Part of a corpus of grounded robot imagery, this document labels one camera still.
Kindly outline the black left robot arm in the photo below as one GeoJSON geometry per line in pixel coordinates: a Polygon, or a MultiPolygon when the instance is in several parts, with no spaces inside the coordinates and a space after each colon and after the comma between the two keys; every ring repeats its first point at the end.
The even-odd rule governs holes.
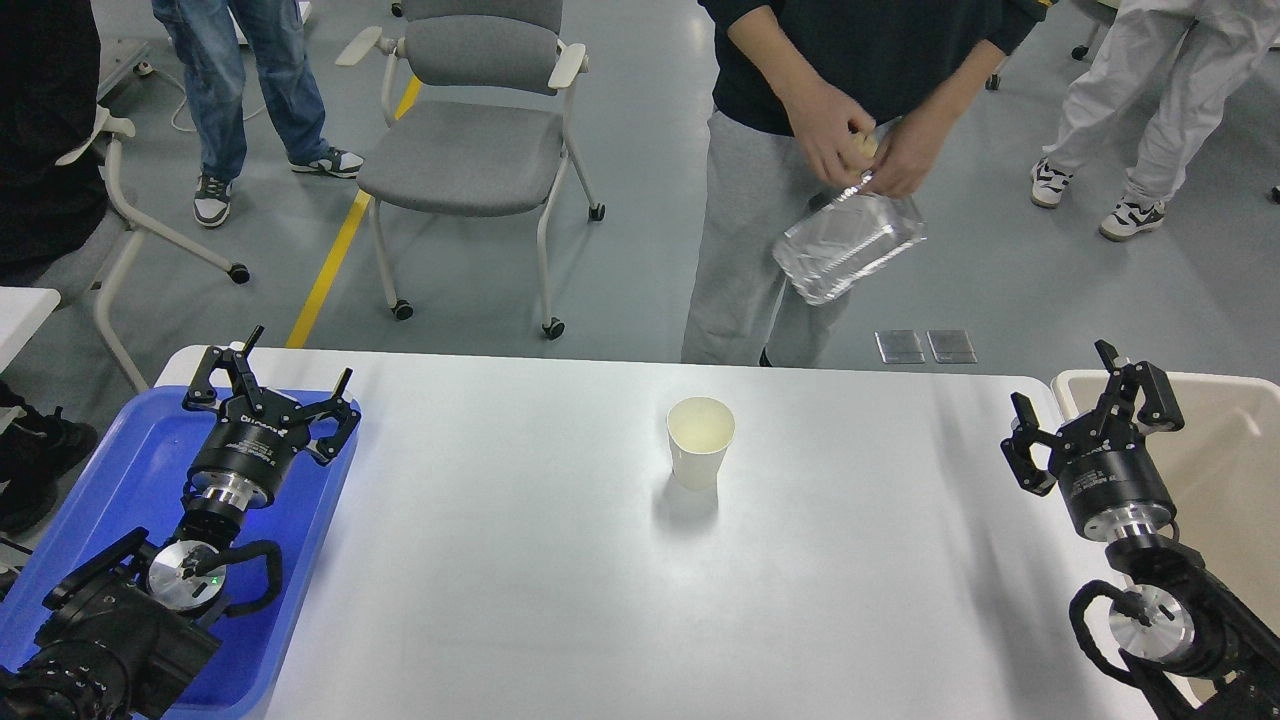
{"type": "Polygon", "coordinates": [[[228,719],[278,671],[355,452],[351,370],[211,346],[127,404],[3,601],[5,719],[228,719]]]}

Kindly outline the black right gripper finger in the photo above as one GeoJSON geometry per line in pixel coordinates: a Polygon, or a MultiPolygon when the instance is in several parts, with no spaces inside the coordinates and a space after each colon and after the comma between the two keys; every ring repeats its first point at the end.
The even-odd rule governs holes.
{"type": "Polygon", "coordinates": [[[1149,436],[1157,432],[1179,432],[1185,427],[1184,414],[1172,391],[1169,375],[1148,361],[1132,363],[1120,357],[1107,341],[1094,342],[1107,384],[1093,410],[1096,436],[1149,436]]]}
{"type": "Polygon", "coordinates": [[[1010,400],[1014,420],[1010,437],[1001,441],[1001,451],[1019,488],[1037,497],[1044,497],[1052,492],[1056,478],[1037,465],[1032,450],[1038,445],[1053,452],[1062,445],[1061,439],[1041,428],[1034,406],[1025,395],[1014,392],[1010,400]]]}

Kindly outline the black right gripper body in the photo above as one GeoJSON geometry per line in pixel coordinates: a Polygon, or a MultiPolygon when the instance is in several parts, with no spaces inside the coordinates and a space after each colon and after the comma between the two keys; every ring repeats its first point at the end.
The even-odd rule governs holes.
{"type": "Polygon", "coordinates": [[[1056,451],[1056,480],[1075,533],[1088,541],[1157,534],[1178,514],[1144,427],[1132,421],[1066,442],[1056,451]]]}

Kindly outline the person's left hand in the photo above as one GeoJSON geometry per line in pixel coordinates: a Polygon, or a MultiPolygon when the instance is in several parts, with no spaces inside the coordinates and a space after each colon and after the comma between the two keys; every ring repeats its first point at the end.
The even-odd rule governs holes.
{"type": "Polygon", "coordinates": [[[906,114],[881,143],[867,192],[891,199],[915,193],[934,167],[957,118],[947,108],[918,108],[906,114]]]}

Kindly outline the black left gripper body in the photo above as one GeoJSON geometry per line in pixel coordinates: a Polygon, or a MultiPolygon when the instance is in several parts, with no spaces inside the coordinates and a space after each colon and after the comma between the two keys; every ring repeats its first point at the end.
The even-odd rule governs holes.
{"type": "Polygon", "coordinates": [[[187,471],[196,489],[237,477],[253,486],[251,509],[275,502],[291,464],[305,445],[302,427],[284,423],[285,416],[298,414],[301,404],[280,393],[265,393],[260,404],[262,414],[255,415],[255,405],[246,396],[233,395],[221,401],[218,420],[187,471]]]}

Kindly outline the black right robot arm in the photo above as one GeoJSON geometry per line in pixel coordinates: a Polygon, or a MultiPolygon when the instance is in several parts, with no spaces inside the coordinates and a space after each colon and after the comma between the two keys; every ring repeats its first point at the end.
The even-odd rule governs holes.
{"type": "Polygon", "coordinates": [[[1146,446],[1185,418],[1167,374],[1096,350],[1107,382],[1096,406],[1047,432],[1032,401],[1011,397],[1015,418],[1001,442],[1027,492],[1057,489],[1075,533],[1105,546],[1128,585],[1085,583],[1069,620],[1093,665],[1137,688],[1160,719],[1275,719],[1277,635],[1181,543],[1176,505],[1146,446]]]}

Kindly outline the person's right hand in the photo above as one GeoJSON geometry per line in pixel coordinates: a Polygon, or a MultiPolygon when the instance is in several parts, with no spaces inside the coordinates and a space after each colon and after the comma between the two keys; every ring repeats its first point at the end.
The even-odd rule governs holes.
{"type": "Polygon", "coordinates": [[[872,155],[864,141],[877,123],[852,97],[817,79],[787,91],[783,99],[794,137],[815,177],[836,188],[861,183],[872,155]]]}

